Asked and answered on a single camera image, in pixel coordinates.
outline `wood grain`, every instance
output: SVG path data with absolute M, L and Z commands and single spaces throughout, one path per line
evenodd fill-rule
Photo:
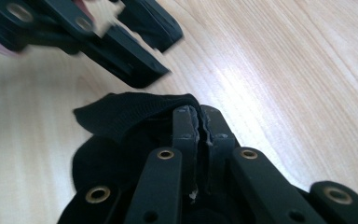
M 159 2 L 186 38 L 156 53 L 172 73 L 145 90 L 57 49 L 0 55 L 0 223 L 58 220 L 75 193 L 72 156 L 90 137 L 72 110 L 108 92 L 190 92 L 294 185 L 358 192 L 358 1 Z M 89 8 L 102 32 L 120 6 Z

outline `black object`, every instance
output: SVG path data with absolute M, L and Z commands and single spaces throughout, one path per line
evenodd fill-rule
M 192 95 L 108 94 L 75 114 L 94 136 L 59 223 L 358 223 L 358 194 L 295 188 Z
M 151 48 L 163 52 L 182 38 L 179 24 L 155 0 L 122 2 L 117 18 Z M 98 37 L 92 20 L 71 0 L 0 0 L 0 43 L 13 51 L 28 45 L 58 47 L 68 54 L 82 51 L 134 88 L 169 72 L 118 24 Z

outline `metal ring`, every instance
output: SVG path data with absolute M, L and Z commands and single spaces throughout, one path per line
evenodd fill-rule
M 102 203 L 110 196 L 110 189 L 107 186 L 97 186 L 86 194 L 88 203 Z
M 169 160 L 169 159 L 173 158 L 174 155 L 175 154 L 170 150 L 162 150 L 158 153 L 157 156 L 162 160 Z
M 19 20 L 24 22 L 31 22 L 34 20 L 32 14 L 27 9 L 20 6 L 19 4 L 15 4 L 15 3 L 7 4 L 7 11 L 10 12 L 13 16 L 17 17 Z
M 335 187 L 324 188 L 324 195 L 335 203 L 341 203 L 341 204 L 353 203 L 353 199 L 349 193 Z
M 241 155 L 245 158 L 245 159 L 248 159 L 248 160 L 254 160 L 257 158 L 257 153 L 255 153 L 254 151 L 252 150 L 249 150 L 249 149 L 245 149 L 243 151 L 241 151 Z

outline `metal grommet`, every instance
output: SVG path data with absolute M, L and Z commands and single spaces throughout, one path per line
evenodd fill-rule
M 158 153 L 158 157 L 162 160 L 169 160 L 171 159 L 175 154 L 170 150 L 162 150 Z
M 34 20 L 32 14 L 27 9 L 20 6 L 19 4 L 15 4 L 15 3 L 7 4 L 7 11 L 10 12 L 13 16 L 17 17 L 19 20 L 24 22 L 31 22 Z
M 91 32 L 94 29 L 92 24 L 83 17 L 77 17 L 75 22 L 80 28 L 82 28 L 82 30 L 86 32 Z
M 257 158 L 257 153 L 255 153 L 254 151 L 249 150 L 249 149 L 245 149 L 245 150 L 241 151 L 241 155 L 245 159 L 248 159 L 248 160 L 254 160 Z
M 110 196 L 110 189 L 107 186 L 97 186 L 86 194 L 88 203 L 102 203 Z
M 338 189 L 335 187 L 325 187 L 324 195 L 335 203 L 341 203 L 341 204 L 353 203 L 353 199 L 350 194 L 348 194 L 342 189 Z

